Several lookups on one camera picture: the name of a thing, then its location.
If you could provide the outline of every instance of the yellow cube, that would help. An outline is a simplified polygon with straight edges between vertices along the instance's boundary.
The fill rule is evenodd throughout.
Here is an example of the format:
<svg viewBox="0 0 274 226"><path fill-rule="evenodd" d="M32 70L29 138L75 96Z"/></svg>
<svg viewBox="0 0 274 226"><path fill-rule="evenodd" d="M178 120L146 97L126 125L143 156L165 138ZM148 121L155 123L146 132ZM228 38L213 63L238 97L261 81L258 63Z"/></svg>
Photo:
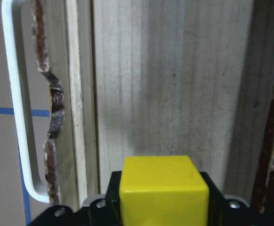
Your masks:
<svg viewBox="0 0 274 226"><path fill-rule="evenodd" d="M127 157L120 182L124 226L206 226L209 189L188 156Z"/></svg>

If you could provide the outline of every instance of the white handle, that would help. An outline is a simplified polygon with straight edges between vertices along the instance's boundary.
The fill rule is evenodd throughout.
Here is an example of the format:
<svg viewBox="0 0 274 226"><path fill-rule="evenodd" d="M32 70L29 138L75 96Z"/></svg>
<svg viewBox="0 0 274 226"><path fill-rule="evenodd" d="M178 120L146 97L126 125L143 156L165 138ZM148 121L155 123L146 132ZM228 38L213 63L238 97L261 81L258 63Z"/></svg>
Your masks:
<svg viewBox="0 0 274 226"><path fill-rule="evenodd" d="M47 186L38 170L28 92L21 25L21 7L25 1L2 0L5 48L24 183L34 199L49 203Z"/></svg>

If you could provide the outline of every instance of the blue line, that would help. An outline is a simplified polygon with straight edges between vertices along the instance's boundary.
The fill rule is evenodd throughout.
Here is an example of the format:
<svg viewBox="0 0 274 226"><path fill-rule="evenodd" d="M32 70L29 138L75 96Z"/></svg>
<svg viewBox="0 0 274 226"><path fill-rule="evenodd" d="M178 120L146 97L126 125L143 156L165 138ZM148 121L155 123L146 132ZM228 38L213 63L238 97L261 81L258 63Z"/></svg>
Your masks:
<svg viewBox="0 0 274 226"><path fill-rule="evenodd" d="M28 194L28 191L26 190L26 187L24 184L22 165L21 165L21 160L20 160L19 144L18 144L18 155L19 155L19 162L20 162L20 173L21 173L21 185L22 185L22 196L23 196L23 204L24 204L25 224L28 225L32 221L32 216L31 216L31 212L30 212L29 194Z"/></svg>
<svg viewBox="0 0 274 226"><path fill-rule="evenodd" d="M14 114L14 109L10 107L0 107L0 114ZM50 113L48 110L32 109L32 116L49 117Z"/></svg>

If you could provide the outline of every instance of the cube top face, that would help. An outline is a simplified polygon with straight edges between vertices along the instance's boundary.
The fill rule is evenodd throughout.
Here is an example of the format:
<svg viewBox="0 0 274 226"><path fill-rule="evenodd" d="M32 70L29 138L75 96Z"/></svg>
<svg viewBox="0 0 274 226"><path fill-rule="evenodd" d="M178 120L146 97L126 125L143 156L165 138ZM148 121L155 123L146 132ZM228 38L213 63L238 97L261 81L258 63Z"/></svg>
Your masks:
<svg viewBox="0 0 274 226"><path fill-rule="evenodd" d="M205 226L209 189L188 156L134 156L120 182L124 226Z"/></svg>

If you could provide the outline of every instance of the metal bolt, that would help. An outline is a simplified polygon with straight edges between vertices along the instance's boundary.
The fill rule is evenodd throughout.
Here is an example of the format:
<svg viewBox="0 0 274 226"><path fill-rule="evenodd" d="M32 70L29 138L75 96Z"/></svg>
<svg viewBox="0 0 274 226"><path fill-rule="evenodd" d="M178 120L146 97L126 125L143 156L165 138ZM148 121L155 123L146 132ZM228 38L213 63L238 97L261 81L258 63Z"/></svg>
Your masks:
<svg viewBox="0 0 274 226"><path fill-rule="evenodd" d="M96 203L96 207L97 208L103 208L105 207L106 203L105 203L105 199L99 201L98 203Z"/></svg>
<svg viewBox="0 0 274 226"><path fill-rule="evenodd" d="M55 211L54 216L60 217L60 216L64 215L65 213L66 213L66 210L64 207L62 207L62 208L59 208L57 211Z"/></svg>
<svg viewBox="0 0 274 226"><path fill-rule="evenodd" d="M232 209L239 209L241 207L240 203L238 201L236 201L236 200L230 201L229 202L229 206Z"/></svg>

